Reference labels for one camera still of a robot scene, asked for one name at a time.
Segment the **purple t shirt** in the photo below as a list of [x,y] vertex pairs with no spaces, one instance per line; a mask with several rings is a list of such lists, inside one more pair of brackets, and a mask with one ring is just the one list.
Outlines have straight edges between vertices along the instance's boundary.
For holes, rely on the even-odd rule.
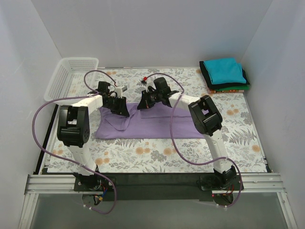
[[152,108],[138,110],[137,103],[127,104],[130,116],[112,114],[100,108],[101,121],[95,137],[98,139],[203,139],[193,124],[190,112],[176,108],[173,129],[170,130],[172,108],[156,103]]

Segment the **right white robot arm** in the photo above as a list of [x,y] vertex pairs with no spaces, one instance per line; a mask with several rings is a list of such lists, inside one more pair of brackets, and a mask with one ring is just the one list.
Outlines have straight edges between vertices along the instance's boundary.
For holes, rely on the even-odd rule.
[[[160,77],[153,82],[147,82],[150,77],[144,77],[141,84],[145,90],[141,92],[141,100],[137,109],[149,109],[156,103],[162,103],[172,108],[170,118],[170,136],[173,146],[180,158],[194,166],[205,166],[213,164],[216,181],[212,184],[218,188],[229,188],[234,186],[239,169],[233,160],[228,158],[227,151],[222,138],[223,118],[210,96],[193,97],[171,90],[165,78]],[[193,125],[206,140],[212,160],[204,163],[195,163],[187,160],[178,150],[173,136],[173,115],[176,108],[181,108],[190,113]]]

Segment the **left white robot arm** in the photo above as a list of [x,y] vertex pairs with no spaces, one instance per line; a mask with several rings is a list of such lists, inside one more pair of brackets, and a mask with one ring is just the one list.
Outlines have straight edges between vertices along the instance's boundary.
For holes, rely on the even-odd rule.
[[102,178],[93,173],[98,169],[87,145],[90,138],[90,114],[102,107],[115,115],[130,116],[126,97],[123,96],[127,86],[116,86],[113,91],[110,86],[110,83],[100,81],[98,88],[88,93],[88,98],[60,108],[57,138],[81,166],[74,175],[89,190],[98,190],[102,186]]

